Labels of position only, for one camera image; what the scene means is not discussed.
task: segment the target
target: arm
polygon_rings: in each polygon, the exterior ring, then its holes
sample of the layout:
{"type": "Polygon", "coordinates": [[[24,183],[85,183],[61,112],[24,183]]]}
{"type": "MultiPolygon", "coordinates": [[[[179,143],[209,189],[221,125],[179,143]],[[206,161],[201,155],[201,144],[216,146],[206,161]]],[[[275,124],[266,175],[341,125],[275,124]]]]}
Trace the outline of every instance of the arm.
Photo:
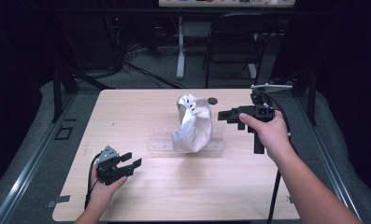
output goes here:
{"type": "Polygon", "coordinates": [[[97,165],[93,167],[91,185],[95,183],[95,186],[92,190],[89,204],[85,211],[77,218],[75,223],[98,223],[98,220],[109,206],[115,191],[127,180],[127,176],[124,176],[111,185],[106,186],[97,181],[96,169],[97,165]]]}
{"type": "Polygon", "coordinates": [[[361,223],[295,154],[280,112],[276,111],[275,118],[267,123],[246,114],[239,118],[259,134],[304,223],[361,223]]]}

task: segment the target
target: forearm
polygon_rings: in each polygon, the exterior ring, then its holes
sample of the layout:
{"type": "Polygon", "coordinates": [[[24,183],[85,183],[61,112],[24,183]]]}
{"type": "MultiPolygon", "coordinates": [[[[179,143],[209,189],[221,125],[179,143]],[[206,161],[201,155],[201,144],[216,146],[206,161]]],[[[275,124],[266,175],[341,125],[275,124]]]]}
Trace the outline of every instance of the forearm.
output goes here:
{"type": "Polygon", "coordinates": [[[304,223],[361,223],[293,150],[275,160],[304,223]]]}
{"type": "Polygon", "coordinates": [[[85,211],[78,217],[75,223],[96,224],[103,215],[105,207],[100,207],[98,204],[89,203],[85,211]]]}

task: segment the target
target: table surface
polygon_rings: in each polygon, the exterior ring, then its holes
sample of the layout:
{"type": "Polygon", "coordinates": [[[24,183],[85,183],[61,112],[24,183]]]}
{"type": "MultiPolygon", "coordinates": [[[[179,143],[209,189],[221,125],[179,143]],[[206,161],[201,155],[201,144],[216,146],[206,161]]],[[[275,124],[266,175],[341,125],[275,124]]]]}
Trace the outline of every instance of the table surface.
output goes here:
{"type": "Polygon", "coordinates": [[[293,7],[295,0],[159,0],[160,7],[293,7]]]}
{"type": "MultiPolygon", "coordinates": [[[[250,105],[251,90],[102,91],[80,142],[53,218],[73,221],[82,212],[93,157],[110,145],[142,158],[101,217],[105,221],[208,221],[267,219],[277,172],[266,154],[253,154],[253,135],[218,121],[218,112],[250,105]],[[215,97],[213,127],[223,129],[222,152],[182,154],[148,147],[150,128],[178,127],[177,99],[184,93],[215,97]]],[[[298,219],[280,183],[274,219],[298,219]]]]}

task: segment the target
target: clear plastic mount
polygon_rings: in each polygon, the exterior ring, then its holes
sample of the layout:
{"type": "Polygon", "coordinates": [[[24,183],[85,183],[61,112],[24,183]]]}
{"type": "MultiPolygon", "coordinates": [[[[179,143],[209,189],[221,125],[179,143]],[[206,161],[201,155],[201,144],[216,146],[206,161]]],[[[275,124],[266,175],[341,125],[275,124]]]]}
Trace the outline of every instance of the clear plastic mount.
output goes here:
{"type": "MultiPolygon", "coordinates": [[[[176,127],[149,127],[150,140],[148,141],[148,151],[150,152],[174,152],[173,141],[171,134],[176,130],[176,127]]],[[[207,144],[199,152],[223,152],[225,144],[222,140],[223,127],[213,127],[212,136],[207,144]]]]}

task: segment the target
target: white crumpled object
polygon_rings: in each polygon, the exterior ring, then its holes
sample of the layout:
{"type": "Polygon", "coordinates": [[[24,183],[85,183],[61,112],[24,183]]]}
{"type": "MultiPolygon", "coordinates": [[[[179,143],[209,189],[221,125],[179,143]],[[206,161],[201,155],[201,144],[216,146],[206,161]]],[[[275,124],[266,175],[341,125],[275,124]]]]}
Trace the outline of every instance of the white crumpled object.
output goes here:
{"type": "Polygon", "coordinates": [[[207,99],[184,94],[177,101],[181,126],[172,133],[173,149],[194,153],[207,146],[212,135],[211,110],[207,99]]]}

